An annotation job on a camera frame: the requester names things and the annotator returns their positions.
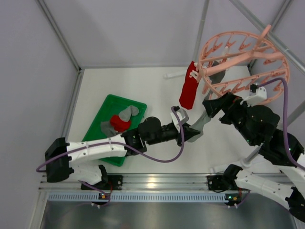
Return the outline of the pink round clip hanger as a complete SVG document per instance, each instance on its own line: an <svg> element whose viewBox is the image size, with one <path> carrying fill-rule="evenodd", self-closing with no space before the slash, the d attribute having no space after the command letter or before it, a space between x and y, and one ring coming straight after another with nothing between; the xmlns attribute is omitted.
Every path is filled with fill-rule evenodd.
<svg viewBox="0 0 305 229"><path fill-rule="evenodd" d="M287 58L267 38L271 32L267 25L261 34L247 31L225 31L211 37L202 47L197 63L198 82L203 82L202 93L211 92L209 98L220 97L226 92L239 93L248 91L254 83L266 83L274 78L290 80L290 67ZM262 61L263 65L274 65L268 71L249 76L238 76L232 80L222 80L211 84L210 76L223 70L251 61Z"/></svg>

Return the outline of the red santa sock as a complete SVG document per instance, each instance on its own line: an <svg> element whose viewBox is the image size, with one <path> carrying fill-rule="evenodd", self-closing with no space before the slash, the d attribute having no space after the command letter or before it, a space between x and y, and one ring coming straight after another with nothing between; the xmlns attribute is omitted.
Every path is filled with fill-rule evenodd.
<svg viewBox="0 0 305 229"><path fill-rule="evenodd" d="M179 98L180 105L187 110L191 110L194 105L196 92L199 85L197 78L197 63L192 61L187 68L182 92Z"/></svg>

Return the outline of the dark grey sock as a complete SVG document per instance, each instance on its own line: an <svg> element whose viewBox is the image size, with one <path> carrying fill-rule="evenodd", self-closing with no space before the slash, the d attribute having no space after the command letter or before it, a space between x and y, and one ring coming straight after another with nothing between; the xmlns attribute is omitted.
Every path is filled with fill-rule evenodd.
<svg viewBox="0 0 305 229"><path fill-rule="evenodd" d="M210 76L211 84L220 83L224 78L224 76L225 76L225 70L216 73L214 75L211 75ZM206 110L204 110L201 116L198 118L198 120L193 125L190 126L191 129L200 131L200 133L188 139L187 142L193 143L196 140L198 140L201 136L203 136L204 125L210 122L210 120L211 118L208 116Z"/></svg>

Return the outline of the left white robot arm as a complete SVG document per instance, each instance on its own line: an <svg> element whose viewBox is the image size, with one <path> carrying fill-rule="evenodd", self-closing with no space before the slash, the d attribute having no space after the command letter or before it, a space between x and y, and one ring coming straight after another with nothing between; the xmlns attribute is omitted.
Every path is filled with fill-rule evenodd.
<svg viewBox="0 0 305 229"><path fill-rule="evenodd" d="M187 123L179 125L176 119L162 125L156 117L148 117L137 128L116 136L87 142L67 142L57 138L45 152L46 180L57 183L66 179L85 182L91 186L107 183L103 165L89 165L90 161L109 157L128 157L145 153L147 146L175 140L182 141L200 134Z"/></svg>

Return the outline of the light grey sock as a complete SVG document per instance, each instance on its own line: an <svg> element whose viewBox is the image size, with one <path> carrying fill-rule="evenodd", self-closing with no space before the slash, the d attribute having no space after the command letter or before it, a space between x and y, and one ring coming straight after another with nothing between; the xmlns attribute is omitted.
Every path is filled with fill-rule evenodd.
<svg viewBox="0 0 305 229"><path fill-rule="evenodd" d="M132 116L137 116L138 114L139 109L133 105L130 105L122 110L118 116L122 121L128 122Z"/></svg>

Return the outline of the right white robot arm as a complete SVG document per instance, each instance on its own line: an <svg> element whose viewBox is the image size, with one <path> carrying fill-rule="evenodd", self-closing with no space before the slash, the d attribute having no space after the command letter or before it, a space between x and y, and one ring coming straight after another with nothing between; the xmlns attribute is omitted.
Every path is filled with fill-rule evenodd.
<svg viewBox="0 0 305 229"><path fill-rule="evenodd" d="M203 106L209 118L219 111L224 115L222 124L233 125L250 146L260 146L259 154L282 171L293 183L283 185L251 174L238 165L230 164L222 174L225 190L247 189L269 198L300 221L305 220L305 172L288 158L303 163L305 151L292 134L277 129L280 120L264 105L248 106L241 97L231 92L213 100L204 100Z"/></svg>

